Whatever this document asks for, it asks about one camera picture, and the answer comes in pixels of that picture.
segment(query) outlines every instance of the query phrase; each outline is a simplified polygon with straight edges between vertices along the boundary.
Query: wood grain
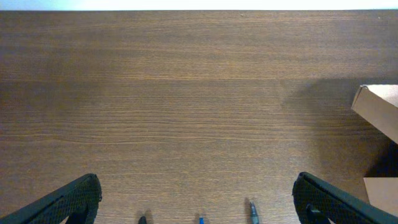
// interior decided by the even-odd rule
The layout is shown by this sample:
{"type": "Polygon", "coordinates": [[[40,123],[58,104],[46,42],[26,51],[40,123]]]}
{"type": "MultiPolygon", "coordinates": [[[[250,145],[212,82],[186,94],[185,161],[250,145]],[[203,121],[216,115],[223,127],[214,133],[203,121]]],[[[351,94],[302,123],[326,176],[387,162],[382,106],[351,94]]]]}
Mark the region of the wood grain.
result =
{"type": "Polygon", "coordinates": [[[0,215],[98,174],[96,223],[298,223],[300,171],[367,201],[397,11],[0,13],[0,215]]]}

